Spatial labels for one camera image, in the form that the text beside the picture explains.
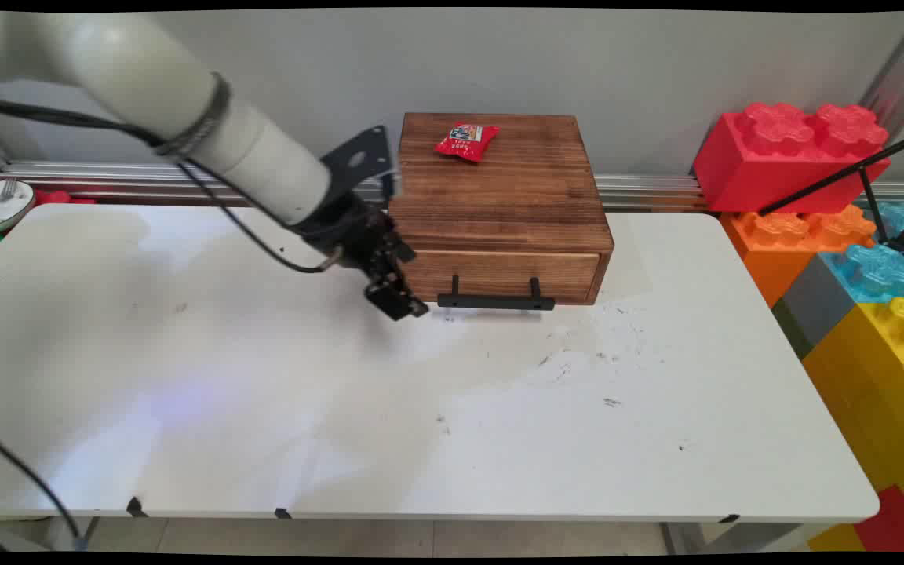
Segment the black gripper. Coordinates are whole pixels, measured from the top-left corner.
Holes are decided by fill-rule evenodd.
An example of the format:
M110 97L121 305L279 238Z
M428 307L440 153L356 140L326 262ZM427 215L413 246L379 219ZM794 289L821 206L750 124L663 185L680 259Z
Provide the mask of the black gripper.
M412 248L387 212L355 192L320 206L295 224L293 232L320 253L329 257L340 253L336 260L340 267L365 273L372 280L363 291L365 298L392 321L429 312L399 267L414 259Z

